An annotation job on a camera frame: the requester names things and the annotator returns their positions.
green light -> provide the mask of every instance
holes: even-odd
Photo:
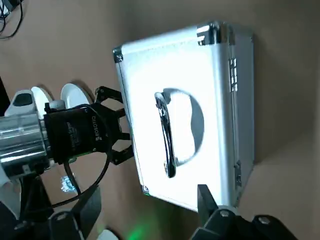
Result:
[[[145,225],[139,225],[137,226],[131,233],[130,236],[128,237],[128,240],[141,240],[144,239],[144,237],[147,235],[147,227]]]
[[[150,233],[152,233],[158,226],[158,219],[153,214],[144,216],[138,221],[131,232],[129,232],[127,240],[147,240],[150,239]]]

briefcase hinge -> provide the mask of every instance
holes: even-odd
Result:
[[[242,180],[241,180],[241,162],[238,160],[234,165],[234,179],[235,179],[235,186],[242,187]]]
[[[230,58],[229,60],[230,68],[230,91],[238,91],[238,78],[237,78],[237,59],[235,57]]]
[[[196,28],[199,46],[227,43],[228,34],[227,24],[219,21],[202,24]]]
[[[121,46],[118,46],[113,49],[113,60],[116,64],[121,63],[124,60],[121,48]]]

black cable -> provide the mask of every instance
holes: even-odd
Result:
[[[81,108],[88,108],[91,111],[93,111],[96,114],[96,116],[101,120],[102,124],[104,125],[104,128],[105,128],[107,136],[111,136],[111,130],[107,126],[107,124],[105,123],[103,117],[94,108],[92,108],[91,105],[89,105],[89,104],[81,104],[81,105],[75,106],[73,108],[69,108],[68,110],[81,109]],[[83,191],[79,195],[74,196],[74,197],[72,197],[72,198],[70,198],[68,200],[55,203],[55,204],[51,205],[50,207],[46,207],[46,208],[42,208],[42,209],[38,209],[38,210],[33,210],[33,211],[30,211],[29,213],[38,213],[38,212],[42,212],[42,211],[47,211],[47,210],[50,210],[50,209],[54,209],[54,208],[61,207],[63,205],[69,204],[69,203],[71,203],[71,202],[73,202],[75,200],[78,200],[81,196],[86,194],[89,190],[91,190],[91,189],[95,188],[96,186],[98,186],[98,184],[101,182],[102,178],[106,174],[106,172],[108,170],[108,167],[109,167],[109,163],[110,163],[111,159],[113,158],[111,138],[108,137],[107,139],[108,139],[108,143],[106,144],[107,145],[107,149],[106,149],[105,164],[103,166],[103,169],[102,169],[99,177],[96,179],[96,181],[90,187],[88,187],[85,191]]]
[[[13,31],[13,33],[11,33],[8,36],[0,36],[0,40],[12,38],[13,36],[16,35],[16,33],[18,32],[18,30],[19,30],[19,28],[21,26],[21,23],[22,23],[22,21],[24,19],[24,11],[23,11],[21,0],[18,0],[18,2],[19,2],[19,6],[20,6],[20,19],[19,19],[19,22],[18,22],[15,30]],[[6,17],[7,16],[5,16],[5,14],[4,14],[4,7],[3,8],[1,7],[1,15],[4,16],[4,18],[3,18],[3,26],[2,26],[2,30],[0,30],[0,34],[4,31],[4,29],[6,27]]]
[[[65,173],[67,174],[71,184],[74,186],[77,194],[78,195],[81,194],[80,187],[79,187],[79,185],[77,183],[77,180],[76,180],[75,176],[72,173],[69,161],[64,162],[63,166],[64,166]]]
[[[4,5],[0,6],[0,11],[1,11],[1,16],[0,16],[0,20],[3,20],[3,24],[2,24],[2,28],[0,30],[0,34],[5,30],[5,27],[6,27],[6,16],[5,16],[5,13],[4,13]]]

briefcase latch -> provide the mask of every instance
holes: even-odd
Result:
[[[240,160],[238,160],[234,165],[234,179],[235,179],[235,187],[242,187]]]
[[[237,59],[235,57],[230,58],[229,60],[230,67],[230,91],[238,91],[238,78],[237,78]]]

metal screw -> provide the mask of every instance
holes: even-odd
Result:
[[[146,192],[146,193],[149,192],[149,189],[148,189],[146,186],[143,186],[142,189],[143,189],[143,191]]]
[[[117,55],[116,58],[118,59],[119,62],[123,60],[123,57],[121,55]]]
[[[259,219],[260,223],[262,223],[262,224],[268,225],[270,223],[270,220],[265,216],[261,216],[258,219]]]
[[[228,211],[226,211],[226,210],[221,210],[220,211],[220,215],[222,216],[222,217],[229,217],[229,212]]]
[[[166,162],[164,162],[164,163],[163,163],[163,165],[164,165],[164,171],[165,171],[165,173],[166,173],[166,174],[168,174],[167,163],[166,163]]]

